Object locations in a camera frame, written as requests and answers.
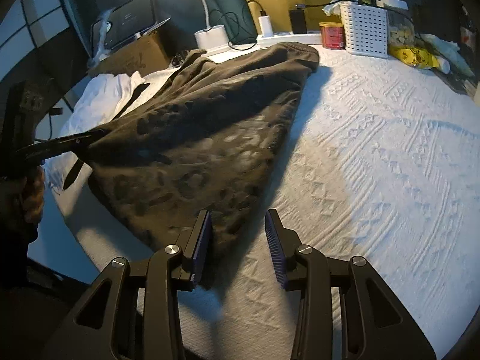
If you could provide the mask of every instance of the lamp light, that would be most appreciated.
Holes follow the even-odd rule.
[[[198,47],[205,50],[224,46],[228,44],[229,38],[225,31],[225,27],[222,25],[210,27],[210,15],[208,14],[208,7],[205,0],[201,0],[203,9],[205,10],[205,24],[204,30],[197,31],[195,33],[195,39]]]

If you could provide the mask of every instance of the white charger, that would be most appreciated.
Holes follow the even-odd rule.
[[[262,31],[263,36],[273,36],[272,22],[270,21],[270,16],[259,16],[258,23],[260,24],[260,30]]]

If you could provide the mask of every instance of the yellow package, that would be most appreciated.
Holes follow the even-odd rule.
[[[430,54],[427,50],[417,47],[397,48],[390,47],[389,54],[402,61],[404,64],[420,69],[431,69],[439,66],[435,55]]]

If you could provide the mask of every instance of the red can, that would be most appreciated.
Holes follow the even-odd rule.
[[[320,23],[322,44],[326,49],[339,50],[345,47],[343,24],[324,21]]]

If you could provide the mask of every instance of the mattress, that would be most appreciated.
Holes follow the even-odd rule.
[[[285,227],[326,256],[365,256],[440,359],[480,304],[480,108],[432,72],[316,48],[328,68],[307,81],[244,237],[212,290],[179,293],[184,345],[205,359],[290,358],[299,294],[276,282],[263,230],[263,215],[276,208]],[[68,190],[54,189],[87,255],[99,269],[119,255],[150,256],[90,192],[90,171],[84,166]]]

